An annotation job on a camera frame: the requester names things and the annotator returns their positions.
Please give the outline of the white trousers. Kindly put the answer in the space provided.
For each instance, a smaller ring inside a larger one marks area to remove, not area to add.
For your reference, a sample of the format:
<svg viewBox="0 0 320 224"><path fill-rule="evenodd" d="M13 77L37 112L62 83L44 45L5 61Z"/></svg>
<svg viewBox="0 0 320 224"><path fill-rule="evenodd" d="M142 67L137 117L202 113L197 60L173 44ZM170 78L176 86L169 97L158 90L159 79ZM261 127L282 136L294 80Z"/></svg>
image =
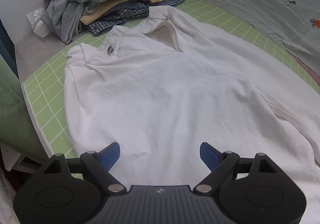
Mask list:
<svg viewBox="0 0 320 224"><path fill-rule="evenodd" d="M120 144L112 175L129 187L196 185L201 143L266 153L319 223L319 95L256 46L170 6L67 52L65 113L77 154Z"/></svg>

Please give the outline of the blue plaid shirt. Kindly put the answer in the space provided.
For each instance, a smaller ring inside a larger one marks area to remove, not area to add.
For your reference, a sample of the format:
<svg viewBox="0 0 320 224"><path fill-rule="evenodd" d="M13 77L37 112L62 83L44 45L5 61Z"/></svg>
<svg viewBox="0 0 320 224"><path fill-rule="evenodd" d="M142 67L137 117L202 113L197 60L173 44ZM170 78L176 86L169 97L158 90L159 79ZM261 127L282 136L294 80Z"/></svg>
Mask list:
<svg viewBox="0 0 320 224"><path fill-rule="evenodd" d="M124 25L130 20L146 18L149 15L149 7L141 9L121 9L109 15L103 16L88 25L88 31L95 37L111 30L114 26Z"/></svg>

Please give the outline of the clear plastic bag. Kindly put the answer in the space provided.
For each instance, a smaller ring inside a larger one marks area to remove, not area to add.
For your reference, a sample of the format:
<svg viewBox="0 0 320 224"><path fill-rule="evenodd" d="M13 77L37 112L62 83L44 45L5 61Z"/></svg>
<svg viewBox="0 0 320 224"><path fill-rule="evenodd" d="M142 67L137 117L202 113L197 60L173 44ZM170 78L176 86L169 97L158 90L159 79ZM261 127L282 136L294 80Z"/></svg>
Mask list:
<svg viewBox="0 0 320 224"><path fill-rule="evenodd" d="M51 33L50 28L43 22L41 15L44 13L44 7L31 11L27 18L31 24L33 32L39 37L46 37Z"/></svg>

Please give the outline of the blue denim garment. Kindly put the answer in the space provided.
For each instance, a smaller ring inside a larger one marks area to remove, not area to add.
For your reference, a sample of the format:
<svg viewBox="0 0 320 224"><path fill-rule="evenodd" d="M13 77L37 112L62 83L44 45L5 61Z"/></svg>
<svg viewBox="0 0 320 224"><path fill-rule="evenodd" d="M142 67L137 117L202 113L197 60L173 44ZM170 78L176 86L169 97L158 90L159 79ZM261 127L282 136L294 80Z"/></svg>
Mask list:
<svg viewBox="0 0 320 224"><path fill-rule="evenodd" d="M148 0L130 0L116 5L105 15L116 15L120 17L148 16L149 7L152 6L173 6L182 4L185 0L163 0L160 3L150 3Z"/></svg>

